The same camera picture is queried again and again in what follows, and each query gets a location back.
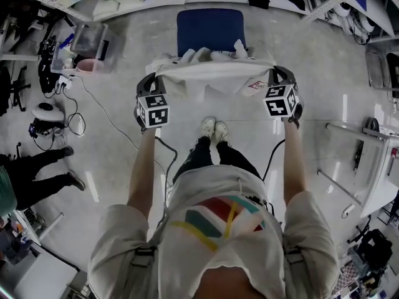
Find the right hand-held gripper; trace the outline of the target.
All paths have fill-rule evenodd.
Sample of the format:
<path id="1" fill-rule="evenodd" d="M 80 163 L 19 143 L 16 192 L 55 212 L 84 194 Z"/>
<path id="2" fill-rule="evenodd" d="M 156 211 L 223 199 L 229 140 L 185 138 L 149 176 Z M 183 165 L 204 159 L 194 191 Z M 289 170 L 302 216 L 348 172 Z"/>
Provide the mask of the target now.
<path id="1" fill-rule="evenodd" d="M 290 70 L 280 65 L 269 70 L 268 88 L 263 102 L 271 118 L 286 119 L 299 128 L 304 104 L 297 90 L 296 78 Z"/>

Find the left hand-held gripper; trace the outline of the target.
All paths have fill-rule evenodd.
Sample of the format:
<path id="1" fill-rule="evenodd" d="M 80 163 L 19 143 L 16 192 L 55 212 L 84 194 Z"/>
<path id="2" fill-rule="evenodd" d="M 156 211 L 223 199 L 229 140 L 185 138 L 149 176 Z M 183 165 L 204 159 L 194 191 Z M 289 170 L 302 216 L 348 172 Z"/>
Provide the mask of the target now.
<path id="1" fill-rule="evenodd" d="M 162 77 L 156 77 L 155 73 L 146 75 L 137 84 L 136 94 L 135 113 L 142 132 L 169 124 L 170 96 L 166 94 Z"/>

